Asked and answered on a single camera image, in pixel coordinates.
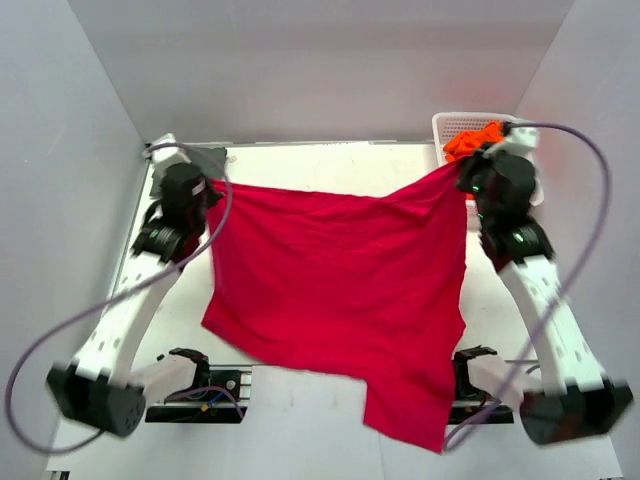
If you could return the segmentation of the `red t shirt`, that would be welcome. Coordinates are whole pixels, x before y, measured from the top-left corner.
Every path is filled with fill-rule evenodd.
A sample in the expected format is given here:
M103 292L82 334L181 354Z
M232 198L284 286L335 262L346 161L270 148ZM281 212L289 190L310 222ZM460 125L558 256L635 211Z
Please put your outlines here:
M349 376L364 422L441 452L465 323L465 195L440 167L383 196L235 185L207 214L204 328L270 365Z

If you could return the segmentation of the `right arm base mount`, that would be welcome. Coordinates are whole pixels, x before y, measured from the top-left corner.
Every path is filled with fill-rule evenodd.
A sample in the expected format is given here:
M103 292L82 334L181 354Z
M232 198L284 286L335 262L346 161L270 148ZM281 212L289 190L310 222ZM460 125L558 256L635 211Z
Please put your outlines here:
M456 369L455 399L450 410L448 424L460 425L489 405L492 398L488 393L473 387L464 369ZM513 412L505 406L500 406L490 413L484 420L487 425L507 425L514 423Z

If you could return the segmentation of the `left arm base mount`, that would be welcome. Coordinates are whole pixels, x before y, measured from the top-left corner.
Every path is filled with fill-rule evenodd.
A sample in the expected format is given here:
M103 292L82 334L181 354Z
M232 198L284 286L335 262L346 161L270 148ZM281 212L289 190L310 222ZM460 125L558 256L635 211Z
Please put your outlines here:
M211 366L191 390L151 406L148 424L238 425L247 413L252 384L250 366Z

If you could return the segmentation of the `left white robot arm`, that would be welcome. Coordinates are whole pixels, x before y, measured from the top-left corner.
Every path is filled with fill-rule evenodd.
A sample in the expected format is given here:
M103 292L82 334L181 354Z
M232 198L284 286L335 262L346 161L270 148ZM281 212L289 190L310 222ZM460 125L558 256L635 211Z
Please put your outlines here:
M230 194L215 189L226 178L224 147L180 144L167 134L145 152L152 167L151 204L129 257L130 276L118 287L89 338L68 364L54 365L47 385L62 415L125 438L148 407L175 393L199 399L211 387L206 355L174 348L151 365L132 368L141 341L163 299L186 265L207 246L206 213L216 204L230 212Z

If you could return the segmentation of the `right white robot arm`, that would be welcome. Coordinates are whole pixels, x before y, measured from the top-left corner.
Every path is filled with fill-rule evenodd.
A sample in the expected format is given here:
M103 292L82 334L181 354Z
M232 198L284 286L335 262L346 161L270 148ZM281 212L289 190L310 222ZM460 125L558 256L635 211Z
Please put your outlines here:
M544 127L539 122L506 122L502 141L481 146L461 162L456 186L474 198L481 247L529 334L517 359L524 361L530 353L536 354L540 375L534 378L518 363L508 364L496 354L467 359L451 374L453 390L466 399L484 391L493 401L446 436L445 451L461 446L501 405L519 415L532 442L546 446L606 435L634 402L628 383L612 380L593 354L567 300L608 217L609 163L583 133L560 124L550 126L584 142L602 175L593 231L566 279L561 280L551 242L531 214L537 179L529 156L537 149Z

